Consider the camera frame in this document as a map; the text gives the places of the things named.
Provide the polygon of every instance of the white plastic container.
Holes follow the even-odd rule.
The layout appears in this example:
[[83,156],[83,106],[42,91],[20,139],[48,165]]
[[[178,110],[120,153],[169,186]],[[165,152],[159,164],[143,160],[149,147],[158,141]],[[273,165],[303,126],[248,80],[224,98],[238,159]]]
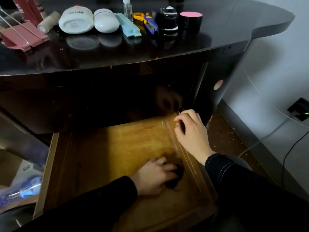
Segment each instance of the white plastic container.
[[102,33],[112,33],[119,28],[119,21],[109,9],[98,9],[94,12],[95,28]]
[[92,11],[83,6],[74,6],[66,9],[59,20],[60,29],[68,34],[88,32],[93,26]]

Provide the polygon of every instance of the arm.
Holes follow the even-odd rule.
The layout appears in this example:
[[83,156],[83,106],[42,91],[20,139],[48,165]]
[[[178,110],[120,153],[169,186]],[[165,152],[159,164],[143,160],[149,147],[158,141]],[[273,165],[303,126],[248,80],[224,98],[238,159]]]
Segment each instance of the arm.
[[248,231],[270,228],[279,231],[289,227],[298,231],[296,227],[306,226],[309,204],[305,200],[213,152],[207,130],[193,110],[183,111],[175,118],[175,121],[180,120],[186,131],[184,134],[180,125],[176,126],[178,140],[205,166],[222,205],[229,207]]
[[166,181],[177,178],[172,170],[177,167],[165,164],[166,158],[150,159],[134,175],[123,176],[106,186],[84,193],[52,209],[17,231],[78,229],[110,231],[119,216],[137,199],[138,195],[159,194]]

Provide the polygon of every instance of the floor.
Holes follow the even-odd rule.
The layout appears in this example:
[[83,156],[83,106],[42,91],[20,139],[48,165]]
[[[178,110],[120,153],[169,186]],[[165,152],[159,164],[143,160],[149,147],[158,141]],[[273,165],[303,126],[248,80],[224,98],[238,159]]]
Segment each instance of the floor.
[[[208,130],[208,139],[212,150],[222,155],[238,156],[247,149],[234,132],[234,129],[227,124],[218,111],[215,111],[212,116]],[[254,172],[272,181],[250,151],[246,151],[241,158],[252,167]]]

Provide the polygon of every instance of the wooden drawer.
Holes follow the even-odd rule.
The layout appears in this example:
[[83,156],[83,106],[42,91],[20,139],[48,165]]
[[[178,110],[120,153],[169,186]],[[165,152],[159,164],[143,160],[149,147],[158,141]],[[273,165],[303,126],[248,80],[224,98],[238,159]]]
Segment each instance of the wooden drawer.
[[184,166],[175,189],[139,197],[114,231],[157,231],[193,226],[216,211],[211,181],[180,145],[170,115],[97,130],[53,135],[34,217],[87,191],[136,172],[152,157]]

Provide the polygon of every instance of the scissors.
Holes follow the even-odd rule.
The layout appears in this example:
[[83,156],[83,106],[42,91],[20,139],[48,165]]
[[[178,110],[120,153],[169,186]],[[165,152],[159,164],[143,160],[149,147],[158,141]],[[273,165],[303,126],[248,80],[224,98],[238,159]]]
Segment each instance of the scissors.
[[144,13],[134,13],[133,18],[140,20],[140,21],[143,21],[146,28],[150,31],[150,33],[152,35],[154,35],[154,33],[159,30],[157,23],[152,18],[152,16],[149,14],[149,12],[147,12],[146,14],[144,14]]

